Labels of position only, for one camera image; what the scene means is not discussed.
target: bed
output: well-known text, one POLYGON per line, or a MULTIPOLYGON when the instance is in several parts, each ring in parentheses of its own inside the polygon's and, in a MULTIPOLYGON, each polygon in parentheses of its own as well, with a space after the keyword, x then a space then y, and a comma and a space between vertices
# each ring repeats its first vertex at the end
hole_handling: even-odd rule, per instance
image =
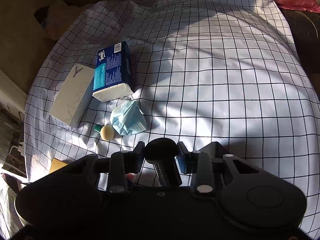
MULTIPOLYGON (((139 141, 168 137, 189 151, 212 141, 287 180, 307 197, 301 229, 320 228, 319 99, 301 68, 287 21, 273 0, 108 0, 87 9, 40 68, 26 103, 28 180, 48 174, 51 161, 87 154, 103 158, 139 141), (49 115, 74 63, 94 68, 98 50, 126 41, 134 94, 101 103, 92 98, 77 129, 49 115), (148 129, 103 141, 125 100, 138 100, 148 129)), ((102 174, 99 188, 106 188, 102 174)), ((181 175, 183 186, 190 176, 181 175)), ((139 185, 158 186, 144 162, 139 185)))

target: barcode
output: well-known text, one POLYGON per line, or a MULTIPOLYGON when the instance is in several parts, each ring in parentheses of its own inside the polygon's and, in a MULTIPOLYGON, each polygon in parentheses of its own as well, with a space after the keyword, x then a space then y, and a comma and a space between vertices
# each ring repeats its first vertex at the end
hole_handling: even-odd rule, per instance
POLYGON ((115 45, 115 52, 114 53, 119 52, 119 51, 121 51, 121 43, 118 43, 115 45))

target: black round knob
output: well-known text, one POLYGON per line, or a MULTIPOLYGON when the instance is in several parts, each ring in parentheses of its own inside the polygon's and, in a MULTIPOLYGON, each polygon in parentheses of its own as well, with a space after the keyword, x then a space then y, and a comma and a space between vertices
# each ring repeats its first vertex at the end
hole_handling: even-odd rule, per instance
POLYGON ((144 149, 146 161, 153 164, 162 187, 180 186, 182 184, 175 161, 179 148, 169 138, 157 138, 149 142, 144 149))
POLYGON ((178 155, 177 144, 169 138, 157 138, 149 142, 144 149, 144 157, 150 164, 172 160, 178 155))

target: white box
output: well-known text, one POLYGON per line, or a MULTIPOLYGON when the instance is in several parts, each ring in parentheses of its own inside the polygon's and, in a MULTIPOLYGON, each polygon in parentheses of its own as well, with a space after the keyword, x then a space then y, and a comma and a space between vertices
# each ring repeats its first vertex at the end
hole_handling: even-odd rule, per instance
POLYGON ((75 63, 54 100, 49 114, 77 128, 92 98, 94 69, 75 63))

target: beige ball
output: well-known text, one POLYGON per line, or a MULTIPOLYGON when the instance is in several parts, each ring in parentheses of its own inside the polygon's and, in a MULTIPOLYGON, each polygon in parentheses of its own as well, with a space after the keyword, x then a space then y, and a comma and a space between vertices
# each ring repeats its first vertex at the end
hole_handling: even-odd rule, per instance
POLYGON ((105 125, 101 128, 100 136, 103 140, 109 141, 115 136, 115 130, 111 125, 105 125))

